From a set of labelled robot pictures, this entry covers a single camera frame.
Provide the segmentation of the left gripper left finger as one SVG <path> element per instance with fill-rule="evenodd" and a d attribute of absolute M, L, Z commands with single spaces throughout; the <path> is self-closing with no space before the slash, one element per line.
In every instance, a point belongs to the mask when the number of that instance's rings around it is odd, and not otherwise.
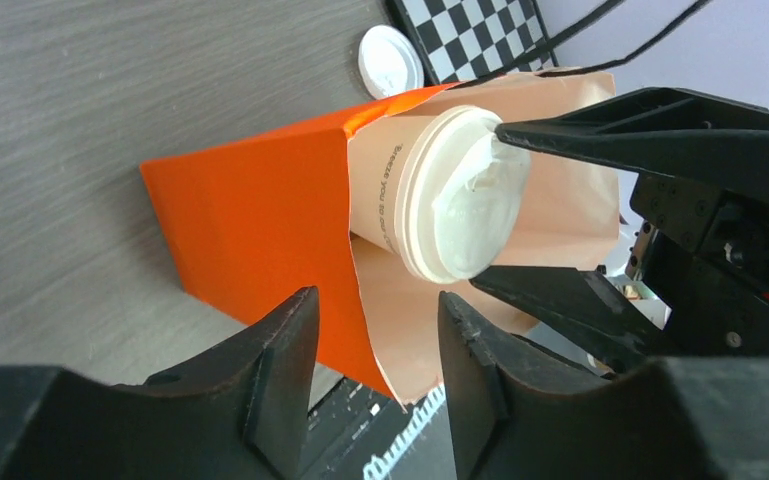
<path fill-rule="evenodd" d="M 141 385 L 0 366 L 0 479 L 294 479 L 318 336 L 305 287 Z"/>

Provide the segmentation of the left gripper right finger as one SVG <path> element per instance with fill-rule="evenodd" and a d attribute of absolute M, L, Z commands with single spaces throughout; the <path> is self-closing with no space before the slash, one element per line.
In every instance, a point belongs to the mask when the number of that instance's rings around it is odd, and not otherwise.
<path fill-rule="evenodd" d="M 438 337 L 460 479 L 769 479 L 769 358 L 656 358 L 606 380 L 449 292 Z"/>

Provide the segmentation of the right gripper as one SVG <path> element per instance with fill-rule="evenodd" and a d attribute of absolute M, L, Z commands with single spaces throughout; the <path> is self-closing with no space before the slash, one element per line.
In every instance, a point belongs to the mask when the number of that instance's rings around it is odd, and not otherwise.
<path fill-rule="evenodd" d="M 473 287 L 614 371 L 667 356 L 669 339 L 693 355 L 769 356 L 767 109 L 650 87 L 495 133 L 533 152 L 647 173 L 630 197 L 643 223 L 626 272 L 671 314 L 665 334 L 597 271 L 491 266 Z"/>

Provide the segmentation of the white plastic cup lid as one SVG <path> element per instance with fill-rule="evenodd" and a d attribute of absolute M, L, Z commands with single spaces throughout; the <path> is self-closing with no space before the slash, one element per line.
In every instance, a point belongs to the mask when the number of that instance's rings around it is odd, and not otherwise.
<path fill-rule="evenodd" d="M 532 157 L 495 133 L 501 118 L 471 105 L 426 117 L 402 171 L 394 221 L 398 254 L 415 277 L 470 279 L 514 230 Z"/>

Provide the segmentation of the orange paper bag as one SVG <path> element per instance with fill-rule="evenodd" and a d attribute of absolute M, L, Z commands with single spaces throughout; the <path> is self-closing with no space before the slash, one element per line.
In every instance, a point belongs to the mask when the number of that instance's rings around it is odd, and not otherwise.
<path fill-rule="evenodd" d="M 545 77 L 511 73 L 486 95 L 423 87 L 140 166 L 184 290 L 250 326 L 279 300 L 317 286 L 316 360 L 385 395 L 413 402 L 443 383 L 438 292 L 452 289 L 492 323 L 525 335 L 531 315 L 473 288 L 432 286 L 394 254 L 350 239 L 348 147 L 382 118 L 481 96 L 504 121 L 544 119 L 617 96 L 607 71 Z M 619 170 L 538 154 L 512 247 L 499 262 L 595 269 L 622 237 Z"/>

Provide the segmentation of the white paper coffee cup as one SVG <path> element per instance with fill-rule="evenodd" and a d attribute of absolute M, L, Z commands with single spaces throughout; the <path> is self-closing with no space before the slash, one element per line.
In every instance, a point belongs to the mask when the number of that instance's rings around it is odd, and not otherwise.
<path fill-rule="evenodd" d="M 436 115 L 403 114 L 362 127 L 348 144 L 350 230 L 373 245 L 400 255 L 404 199 L 421 163 Z"/>

